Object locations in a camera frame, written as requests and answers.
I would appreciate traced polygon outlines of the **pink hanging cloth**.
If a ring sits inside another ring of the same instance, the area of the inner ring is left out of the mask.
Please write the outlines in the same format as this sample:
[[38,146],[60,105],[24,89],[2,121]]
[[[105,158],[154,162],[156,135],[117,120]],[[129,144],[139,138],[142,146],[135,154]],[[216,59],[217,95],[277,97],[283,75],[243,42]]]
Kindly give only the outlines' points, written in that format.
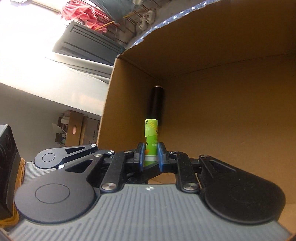
[[66,21],[76,21],[103,33],[106,33],[110,26],[118,26],[101,8],[93,7],[84,1],[67,1],[62,6],[60,13]]

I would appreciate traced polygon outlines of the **brown cardboard box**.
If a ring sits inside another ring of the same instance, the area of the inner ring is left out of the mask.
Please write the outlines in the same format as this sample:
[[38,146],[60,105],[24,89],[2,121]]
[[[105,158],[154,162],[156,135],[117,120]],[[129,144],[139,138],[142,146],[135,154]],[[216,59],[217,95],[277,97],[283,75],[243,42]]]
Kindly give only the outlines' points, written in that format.
[[149,94],[162,86],[159,140],[273,181],[295,231],[295,1],[218,1],[156,29],[114,66],[98,145],[144,140]]

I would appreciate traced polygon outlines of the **blue star-patterned cover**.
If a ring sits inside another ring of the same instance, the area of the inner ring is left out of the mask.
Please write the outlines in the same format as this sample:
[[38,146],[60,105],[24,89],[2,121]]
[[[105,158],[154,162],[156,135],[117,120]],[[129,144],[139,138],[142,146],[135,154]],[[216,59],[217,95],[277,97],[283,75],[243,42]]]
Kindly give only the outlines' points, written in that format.
[[134,37],[127,45],[127,49],[140,44],[144,38],[153,31],[165,27],[166,25],[175,22],[176,20],[208,5],[214,4],[219,1],[172,1],[166,4],[161,9],[157,10],[157,17],[155,22],[148,27],[147,30],[142,31]]

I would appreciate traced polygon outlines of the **black cylindrical tube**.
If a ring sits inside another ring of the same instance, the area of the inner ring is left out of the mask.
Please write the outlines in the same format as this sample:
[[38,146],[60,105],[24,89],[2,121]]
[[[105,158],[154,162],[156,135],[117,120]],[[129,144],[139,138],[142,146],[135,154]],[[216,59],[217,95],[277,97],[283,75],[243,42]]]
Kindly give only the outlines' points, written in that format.
[[158,125],[162,124],[163,107],[165,100],[165,90],[157,85],[151,89],[149,98],[149,110],[147,118],[155,119]]

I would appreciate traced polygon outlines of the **green lip balm tube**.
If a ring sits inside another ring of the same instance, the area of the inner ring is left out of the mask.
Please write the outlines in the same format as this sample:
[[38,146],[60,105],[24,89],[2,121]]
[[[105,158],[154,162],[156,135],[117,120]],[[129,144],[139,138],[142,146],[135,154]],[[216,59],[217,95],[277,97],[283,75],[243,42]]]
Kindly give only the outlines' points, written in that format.
[[158,160],[158,120],[145,120],[144,136],[146,138],[144,151],[144,166],[148,166]]

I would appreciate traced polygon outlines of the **grey-blue hanging quilt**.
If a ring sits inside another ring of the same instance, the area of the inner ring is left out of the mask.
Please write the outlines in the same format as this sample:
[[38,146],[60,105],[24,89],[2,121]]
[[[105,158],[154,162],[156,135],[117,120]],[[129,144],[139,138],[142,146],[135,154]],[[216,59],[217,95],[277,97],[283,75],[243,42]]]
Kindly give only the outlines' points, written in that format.
[[97,0],[94,1],[94,3],[107,13],[107,15],[109,15],[116,23],[119,23],[136,7],[131,0]]

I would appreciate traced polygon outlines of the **dark grey cabinet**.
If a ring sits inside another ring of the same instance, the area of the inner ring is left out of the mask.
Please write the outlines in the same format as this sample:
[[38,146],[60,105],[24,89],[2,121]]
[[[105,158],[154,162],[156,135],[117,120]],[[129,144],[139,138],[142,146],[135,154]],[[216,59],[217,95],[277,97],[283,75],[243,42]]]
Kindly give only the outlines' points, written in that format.
[[124,51],[125,48],[114,40],[74,21],[66,27],[53,47],[55,53],[110,66]]

